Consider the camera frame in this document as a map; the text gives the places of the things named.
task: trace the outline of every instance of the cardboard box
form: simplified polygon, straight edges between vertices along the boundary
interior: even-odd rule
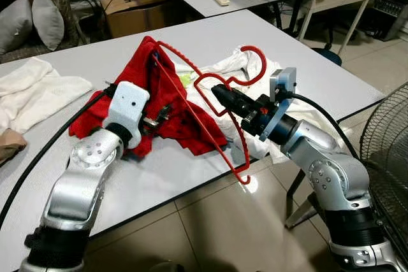
[[[167,0],[101,0],[113,38],[175,24]]]

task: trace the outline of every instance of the beige cloth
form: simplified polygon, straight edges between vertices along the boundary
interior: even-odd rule
[[[26,140],[16,131],[5,130],[0,136],[0,166],[12,159],[27,145]]]

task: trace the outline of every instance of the electronic device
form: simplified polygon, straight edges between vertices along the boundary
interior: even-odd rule
[[[253,100],[224,84],[212,87],[212,92],[228,111],[243,118],[243,130],[280,145],[305,172],[324,211],[330,250],[342,269],[405,271],[376,222],[364,165],[342,152],[329,134],[285,114],[292,99],[301,97],[295,87],[296,69],[286,68],[270,76],[270,97],[263,94]],[[137,146],[148,99],[149,93],[136,85],[119,83],[104,128],[74,146],[65,172],[53,186],[40,226],[25,240],[31,250],[20,272],[82,270],[105,180],[123,151]]]
[[[220,6],[227,6],[230,4],[229,0],[215,0]]]
[[[364,11],[358,28],[382,41],[397,36],[408,18],[408,0],[374,0],[374,6]]]

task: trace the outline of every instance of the red hanger hook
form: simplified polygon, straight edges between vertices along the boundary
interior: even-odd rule
[[[171,52],[173,52],[175,55],[177,55],[178,57],[180,57],[186,64],[188,64],[197,74],[198,74],[198,79],[194,81],[194,87],[195,89],[198,91],[198,93],[200,94],[200,96],[204,99],[204,101],[208,104],[208,106],[211,108],[211,110],[218,116],[223,116],[225,113],[228,113],[229,117],[231,118],[232,122],[234,123],[235,128],[238,131],[238,134],[240,136],[241,142],[242,142],[242,148],[244,151],[244,155],[245,155],[245,164],[235,168],[232,163],[230,162],[230,160],[227,158],[227,156],[225,155],[225,153],[223,152],[223,150],[220,148],[220,146],[217,144],[216,140],[212,137],[211,133],[207,130],[207,128],[205,127],[205,125],[203,124],[203,122],[200,120],[200,118],[197,116],[197,114],[194,112],[194,110],[191,108],[191,106],[189,105],[189,103],[187,102],[187,99],[182,95],[182,93],[179,91],[179,89],[177,88],[177,86],[174,84],[173,80],[170,78],[169,74],[167,73],[167,71],[165,70],[165,68],[161,65],[161,63],[159,62],[159,60],[157,59],[157,57],[153,54],[153,59],[155,60],[156,64],[160,67],[160,69],[163,71],[164,75],[166,75],[167,79],[169,79],[169,81],[173,84],[174,88],[176,89],[176,91],[178,92],[178,94],[180,95],[180,97],[184,100],[187,109],[189,110],[190,114],[195,118],[195,120],[197,121],[197,123],[200,125],[200,127],[203,129],[203,131],[205,132],[205,134],[208,136],[208,138],[211,140],[212,144],[215,146],[215,149],[221,154],[222,158],[225,160],[225,162],[227,163],[227,165],[229,166],[229,168],[231,169],[231,171],[233,172],[233,174],[236,176],[236,178],[238,179],[238,181],[244,185],[248,184],[251,181],[250,176],[247,176],[246,180],[243,180],[241,178],[239,174],[239,172],[244,171],[246,169],[249,168],[250,163],[249,163],[249,152],[248,152],[248,147],[247,147],[247,143],[245,141],[245,137],[244,137],[244,133],[242,132],[235,116],[228,110],[224,109],[221,112],[218,112],[214,106],[212,105],[212,103],[208,100],[208,98],[206,97],[206,95],[204,95],[203,91],[198,87],[198,83],[204,79],[204,78],[208,78],[208,77],[212,77],[212,78],[216,78],[219,81],[221,81],[228,89],[231,90],[230,87],[230,83],[231,82],[235,82],[236,84],[239,85],[243,85],[243,86],[248,86],[248,85],[252,85],[255,82],[257,82],[259,79],[262,78],[262,76],[265,74],[266,71],[266,58],[265,55],[263,54],[263,52],[254,47],[254,46],[243,46],[241,48],[241,51],[252,51],[255,52],[256,54],[259,55],[259,57],[261,58],[261,62],[262,62],[262,67],[261,67],[261,71],[258,73],[257,76],[255,76],[253,79],[251,80],[247,80],[247,81],[241,81],[236,79],[234,76],[228,78],[227,80],[225,80],[223,77],[215,74],[215,73],[202,73],[197,66],[194,65],[193,62],[191,62],[184,54],[182,54],[181,52],[179,52],[177,49],[173,48],[172,46],[170,46],[169,44],[163,43],[162,41],[158,41],[157,42],[157,46],[164,46],[165,48],[167,48],[168,50],[170,50]]]

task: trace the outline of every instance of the electric fan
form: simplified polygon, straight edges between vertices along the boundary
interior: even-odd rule
[[[360,139],[380,222],[408,267],[408,82],[375,109]]]

